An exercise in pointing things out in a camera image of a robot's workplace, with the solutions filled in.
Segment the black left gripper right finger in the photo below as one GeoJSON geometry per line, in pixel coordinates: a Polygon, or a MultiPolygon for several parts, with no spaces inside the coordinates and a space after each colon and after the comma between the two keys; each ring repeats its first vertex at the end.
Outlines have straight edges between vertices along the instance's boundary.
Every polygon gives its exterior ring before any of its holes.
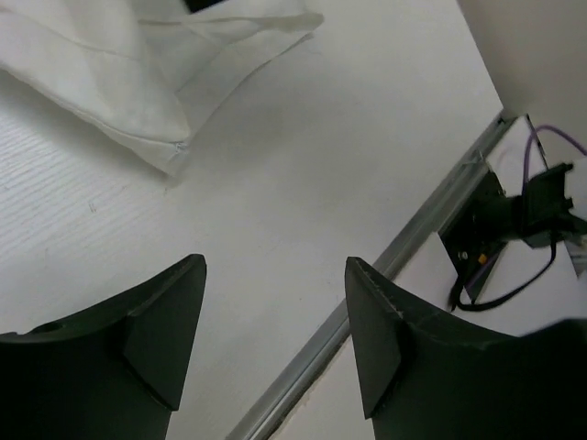
{"type": "Polygon", "coordinates": [[[375,404],[378,375],[367,369],[360,343],[352,337],[363,411],[377,438],[586,436],[583,320],[513,336],[438,307],[439,314],[421,317],[398,295],[393,304],[409,336],[401,341],[401,373],[380,406],[375,404]]]}

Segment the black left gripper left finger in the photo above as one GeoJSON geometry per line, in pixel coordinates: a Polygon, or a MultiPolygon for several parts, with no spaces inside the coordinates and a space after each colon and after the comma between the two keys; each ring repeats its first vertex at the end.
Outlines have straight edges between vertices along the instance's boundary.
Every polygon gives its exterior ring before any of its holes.
{"type": "Polygon", "coordinates": [[[192,254],[89,308],[1,337],[4,439],[162,439],[202,308],[192,254]]]}

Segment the white fabric skirt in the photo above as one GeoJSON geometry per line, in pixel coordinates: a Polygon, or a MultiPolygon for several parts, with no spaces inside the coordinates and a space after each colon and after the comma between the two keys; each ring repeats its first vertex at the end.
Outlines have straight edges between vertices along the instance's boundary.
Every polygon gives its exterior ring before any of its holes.
{"type": "Polygon", "coordinates": [[[4,1],[1,67],[173,175],[231,93],[323,20],[308,1],[4,1]]]}

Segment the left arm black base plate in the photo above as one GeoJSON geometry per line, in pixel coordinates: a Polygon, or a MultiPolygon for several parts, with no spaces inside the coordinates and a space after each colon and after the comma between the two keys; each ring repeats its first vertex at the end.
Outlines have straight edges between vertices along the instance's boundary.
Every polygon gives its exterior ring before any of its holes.
{"type": "Polygon", "coordinates": [[[440,232],[441,242],[458,277],[464,280],[464,290],[472,303],[480,300],[506,246],[496,233],[496,212],[504,198],[497,175],[487,172],[440,232]]]}

